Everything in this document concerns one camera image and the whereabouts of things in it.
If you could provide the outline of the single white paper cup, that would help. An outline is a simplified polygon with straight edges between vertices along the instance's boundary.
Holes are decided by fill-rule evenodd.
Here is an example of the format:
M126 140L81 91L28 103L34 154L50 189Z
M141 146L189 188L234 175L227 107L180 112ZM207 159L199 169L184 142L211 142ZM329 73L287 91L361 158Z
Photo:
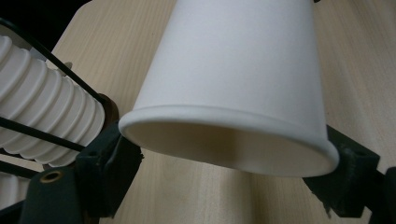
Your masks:
M261 175L326 175L313 0L177 0L122 135Z

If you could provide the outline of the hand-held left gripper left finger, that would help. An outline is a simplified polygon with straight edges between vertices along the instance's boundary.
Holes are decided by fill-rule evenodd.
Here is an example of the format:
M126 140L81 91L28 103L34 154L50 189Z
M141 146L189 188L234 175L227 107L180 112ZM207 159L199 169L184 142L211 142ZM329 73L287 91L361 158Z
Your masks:
M144 156L113 122L76 157L78 191L90 217L114 217Z

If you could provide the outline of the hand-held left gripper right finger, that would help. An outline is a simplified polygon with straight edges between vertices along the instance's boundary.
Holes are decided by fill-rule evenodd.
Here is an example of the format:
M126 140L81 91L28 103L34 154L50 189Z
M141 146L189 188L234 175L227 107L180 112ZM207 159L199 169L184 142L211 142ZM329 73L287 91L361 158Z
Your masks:
M336 169L327 175L304 178L311 192L339 217L361 217L364 193L373 181L380 157L348 136L327 126L330 142L339 153Z

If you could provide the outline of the stack of white paper cups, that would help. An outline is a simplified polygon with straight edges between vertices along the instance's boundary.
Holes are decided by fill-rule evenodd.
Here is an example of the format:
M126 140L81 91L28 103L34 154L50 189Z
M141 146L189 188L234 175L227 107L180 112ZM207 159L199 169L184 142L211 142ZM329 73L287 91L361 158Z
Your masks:
M102 130L102 105L59 71L0 35L0 117L87 146Z

